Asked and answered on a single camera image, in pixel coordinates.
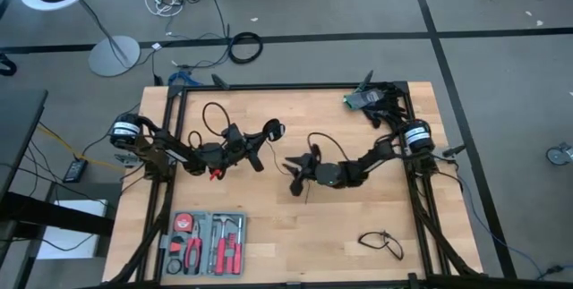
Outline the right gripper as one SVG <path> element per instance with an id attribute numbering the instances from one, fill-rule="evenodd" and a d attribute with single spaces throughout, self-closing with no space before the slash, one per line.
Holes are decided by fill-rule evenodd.
<path id="1" fill-rule="evenodd" d="M 286 157 L 285 169 L 297 176 L 290 184 L 289 190 L 293 196 L 300 196 L 304 190 L 306 180 L 316 180 L 316 168 L 312 166 L 312 154 L 303 154 L 300 157 Z"/>

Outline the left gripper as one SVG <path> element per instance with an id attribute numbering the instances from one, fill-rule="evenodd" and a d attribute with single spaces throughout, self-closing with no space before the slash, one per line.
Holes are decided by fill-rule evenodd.
<path id="1" fill-rule="evenodd" d="M 247 159 L 255 172 L 264 170 L 264 165 L 259 159 L 259 150 L 269 137 L 269 133 L 261 131 L 257 133 L 245 133 L 243 144 L 240 147 L 224 147 L 224 162 L 226 167 L 236 166 L 239 161 Z"/>

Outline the black cord spool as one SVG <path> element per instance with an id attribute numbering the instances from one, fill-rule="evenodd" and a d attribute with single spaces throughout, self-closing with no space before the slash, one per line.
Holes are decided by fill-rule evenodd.
<path id="1" fill-rule="evenodd" d="M 273 118 L 265 123 L 262 132 L 268 141 L 274 142 L 283 137 L 286 132 L 286 126 L 279 119 Z"/>

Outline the grey tool case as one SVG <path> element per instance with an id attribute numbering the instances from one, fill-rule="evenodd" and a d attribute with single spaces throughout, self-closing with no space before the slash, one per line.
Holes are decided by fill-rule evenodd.
<path id="1" fill-rule="evenodd" d="M 175 232 L 173 229 L 173 223 L 175 215 L 178 213 L 191 213 L 193 216 L 193 228 L 192 231 L 198 231 L 199 236 L 202 240 L 201 246 L 201 264 L 199 273 L 197 275 L 193 274 L 185 274 L 184 273 L 184 253 L 186 249 L 186 244 L 188 239 L 191 236 L 191 233 L 178 233 Z M 216 219 L 216 216 L 219 215 L 228 215 L 231 216 L 236 225 L 232 225 L 232 228 L 235 229 L 234 232 L 237 232 L 238 227 L 238 220 L 241 217 L 243 219 L 243 232 L 242 232 L 242 268 L 240 275 L 232 274 L 224 274 L 222 276 L 217 276 L 214 273 L 215 264 L 216 264 L 216 255 L 217 255 L 217 246 L 218 246 L 218 238 L 220 236 L 220 222 Z M 164 251 L 162 257 L 162 268 L 161 271 L 164 275 L 167 276 L 186 276 L 186 277 L 200 277 L 200 276 L 208 276 L 208 277 L 218 277 L 218 278 L 238 278 L 242 276 L 244 273 L 244 249 L 246 245 L 246 224 L 247 224 L 247 217 L 243 212 L 209 212 L 209 211 L 177 211 L 175 212 L 169 221 L 167 235 L 162 237 L 160 248 Z M 178 256 L 170 256 L 168 252 L 168 247 L 170 240 L 173 236 L 181 236 L 184 238 L 184 244 L 182 250 L 179 252 Z M 183 262 L 183 270 L 176 274 L 176 275 L 169 275 L 166 272 L 167 263 L 171 259 L 180 259 Z"/>

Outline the red tape measure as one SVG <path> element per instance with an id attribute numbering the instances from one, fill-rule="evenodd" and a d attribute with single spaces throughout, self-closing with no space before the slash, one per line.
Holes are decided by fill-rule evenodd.
<path id="1" fill-rule="evenodd" d="M 173 229 L 178 233 L 190 233 L 193 228 L 193 216 L 191 213 L 178 213 L 175 215 Z"/>

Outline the white round floor stand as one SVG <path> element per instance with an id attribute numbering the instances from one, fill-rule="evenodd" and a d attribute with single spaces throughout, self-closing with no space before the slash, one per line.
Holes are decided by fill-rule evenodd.
<path id="1" fill-rule="evenodd" d="M 141 55 L 139 43 L 129 36 L 110 34 L 86 0 L 64 0 L 58 3 L 46 3 L 41 0 L 21 1 L 30 9 L 41 12 L 53 12 L 79 4 L 104 35 L 104 39 L 90 50 L 88 59 L 89 68 L 98 76 L 115 77 L 128 72 L 138 63 Z"/>

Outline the black power adapter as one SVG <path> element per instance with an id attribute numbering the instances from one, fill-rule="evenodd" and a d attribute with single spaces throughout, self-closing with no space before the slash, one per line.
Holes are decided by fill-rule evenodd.
<path id="1" fill-rule="evenodd" d="M 88 165 L 85 159 L 75 159 L 68 167 L 62 181 L 63 183 L 78 183 Z"/>

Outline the white box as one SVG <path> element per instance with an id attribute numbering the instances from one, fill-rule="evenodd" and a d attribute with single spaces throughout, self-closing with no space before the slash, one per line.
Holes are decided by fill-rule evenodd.
<path id="1" fill-rule="evenodd" d="M 107 213 L 107 200 L 56 200 L 64 208 L 80 210 L 103 217 Z M 36 259 L 92 259 L 96 256 L 100 236 L 48 226 L 44 232 Z"/>

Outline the black desk foot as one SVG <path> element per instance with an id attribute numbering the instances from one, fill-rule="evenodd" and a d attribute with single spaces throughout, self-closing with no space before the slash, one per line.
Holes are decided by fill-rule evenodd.
<path id="1" fill-rule="evenodd" d="M 109 236 L 114 228 L 113 219 L 57 206 L 14 192 L 7 192 L 0 200 L 0 220 L 2 219 L 103 236 Z"/>

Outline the dark desk top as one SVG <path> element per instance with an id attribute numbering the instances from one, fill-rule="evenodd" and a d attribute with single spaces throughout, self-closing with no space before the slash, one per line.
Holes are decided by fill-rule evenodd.
<path id="1" fill-rule="evenodd" d="M 46 99 L 45 89 L 0 88 L 0 201 L 12 184 Z"/>

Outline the grey caster wheel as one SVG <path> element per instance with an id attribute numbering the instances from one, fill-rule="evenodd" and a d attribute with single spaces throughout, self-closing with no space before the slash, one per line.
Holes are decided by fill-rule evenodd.
<path id="1" fill-rule="evenodd" d="M 573 146 L 562 142 L 556 147 L 547 149 L 545 157 L 555 166 L 564 166 L 573 163 Z"/>

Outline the red handled screwdriver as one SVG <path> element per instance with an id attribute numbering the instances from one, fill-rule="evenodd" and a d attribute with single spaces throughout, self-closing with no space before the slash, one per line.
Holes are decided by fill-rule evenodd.
<path id="1" fill-rule="evenodd" d="M 234 256 L 232 259 L 231 270 L 234 275 L 241 274 L 242 268 L 242 232 L 243 232 L 243 219 L 240 217 L 238 220 L 238 227 L 237 227 L 237 234 L 236 234 L 236 242 L 235 242 L 235 250 Z"/>

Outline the red handled hammer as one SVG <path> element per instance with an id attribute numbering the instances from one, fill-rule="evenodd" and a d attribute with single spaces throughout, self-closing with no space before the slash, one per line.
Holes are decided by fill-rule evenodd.
<path id="1" fill-rule="evenodd" d="M 214 273 L 217 276 L 232 274 L 234 272 L 234 259 L 237 232 L 232 228 L 235 220 L 228 215 L 216 216 L 220 222 L 220 236 L 218 238 L 216 264 Z"/>

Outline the red handled pliers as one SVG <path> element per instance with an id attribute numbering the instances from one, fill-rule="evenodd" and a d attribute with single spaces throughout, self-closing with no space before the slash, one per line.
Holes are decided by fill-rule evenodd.
<path id="1" fill-rule="evenodd" d="M 202 240 L 198 231 L 192 231 L 184 253 L 184 273 L 197 275 L 201 264 Z"/>

